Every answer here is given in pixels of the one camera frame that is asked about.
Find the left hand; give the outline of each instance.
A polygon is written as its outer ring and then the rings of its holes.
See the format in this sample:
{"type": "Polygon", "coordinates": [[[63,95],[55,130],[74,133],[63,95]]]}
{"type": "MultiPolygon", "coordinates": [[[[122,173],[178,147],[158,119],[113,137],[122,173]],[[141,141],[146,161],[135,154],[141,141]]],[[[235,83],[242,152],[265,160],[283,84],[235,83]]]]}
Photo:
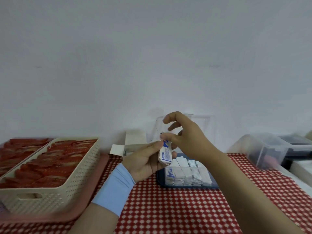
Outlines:
{"type": "MultiPolygon", "coordinates": [[[[135,183],[166,167],[165,164],[158,161],[158,151],[162,145],[163,141],[147,144],[123,159],[122,164],[129,171],[135,183]]],[[[177,152],[172,152],[172,158],[176,157],[177,152]]]]}

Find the beige plastic basket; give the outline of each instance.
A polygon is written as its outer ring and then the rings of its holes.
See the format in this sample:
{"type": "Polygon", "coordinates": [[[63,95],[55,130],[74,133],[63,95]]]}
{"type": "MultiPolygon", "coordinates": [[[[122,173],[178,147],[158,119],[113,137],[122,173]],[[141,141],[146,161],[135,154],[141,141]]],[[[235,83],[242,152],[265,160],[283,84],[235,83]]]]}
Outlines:
{"type": "MultiPolygon", "coordinates": [[[[86,153],[80,163],[77,165],[66,182],[56,188],[18,188],[18,189],[1,189],[0,200],[11,213],[31,214],[31,213],[51,213],[62,210],[66,206],[70,206],[79,196],[84,185],[88,181],[89,176],[95,169],[99,158],[99,138],[98,137],[69,137],[57,138],[51,141],[48,146],[56,141],[61,140],[86,140],[97,139],[94,145],[86,153]]],[[[31,159],[35,159],[41,153],[47,151],[45,146],[38,153],[27,159],[24,163],[31,159]]],[[[17,166],[4,177],[14,177],[17,166]]]]}

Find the table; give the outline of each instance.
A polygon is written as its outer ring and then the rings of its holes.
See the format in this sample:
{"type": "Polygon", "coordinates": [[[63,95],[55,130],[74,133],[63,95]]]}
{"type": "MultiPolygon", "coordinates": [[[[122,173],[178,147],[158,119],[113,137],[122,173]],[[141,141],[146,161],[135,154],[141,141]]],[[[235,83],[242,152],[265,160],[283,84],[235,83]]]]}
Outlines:
{"type": "MultiPolygon", "coordinates": [[[[243,154],[229,157],[304,232],[312,234],[312,199],[279,171],[261,171],[243,154]]],[[[122,161],[111,156],[96,192],[122,161]]],[[[4,224],[0,233],[66,234],[76,220],[66,223],[4,224]]],[[[242,233],[219,189],[165,189],[155,175],[138,182],[121,213],[117,234],[242,233]]]]}

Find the dark blue tray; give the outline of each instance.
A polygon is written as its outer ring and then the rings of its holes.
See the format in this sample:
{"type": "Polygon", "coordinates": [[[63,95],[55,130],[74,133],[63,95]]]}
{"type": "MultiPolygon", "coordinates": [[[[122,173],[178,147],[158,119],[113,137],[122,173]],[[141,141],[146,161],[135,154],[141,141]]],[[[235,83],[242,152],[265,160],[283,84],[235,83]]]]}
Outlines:
{"type": "MultiPolygon", "coordinates": [[[[177,154],[177,157],[184,157],[184,158],[187,158],[189,160],[194,160],[194,159],[191,159],[189,158],[188,156],[186,156],[184,153],[178,153],[177,154]]],[[[187,189],[218,189],[219,186],[218,184],[216,183],[216,180],[213,178],[213,176],[210,174],[209,172],[209,176],[212,180],[212,185],[209,186],[209,187],[206,187],[206,186],[168,186],[166,185],[166,182],[165,182],[165,169],[161,169],[159,171],[156,172],[156,180],[158,182],[159,185],[161,185],[162,187],[165,187],[165,188],[187,188],[187,189]]]]}

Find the basket handle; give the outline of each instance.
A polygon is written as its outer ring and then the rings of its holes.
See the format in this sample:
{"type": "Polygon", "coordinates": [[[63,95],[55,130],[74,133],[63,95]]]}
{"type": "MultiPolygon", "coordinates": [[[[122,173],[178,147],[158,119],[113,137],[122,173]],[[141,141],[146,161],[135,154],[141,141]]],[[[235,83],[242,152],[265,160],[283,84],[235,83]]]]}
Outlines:
{"type": "Polygon", "coordinates": [[[24,193],[24,194],[18,194],[17,197],[20,200],[41,199],[42,195],[39,193],[24,193]]]}

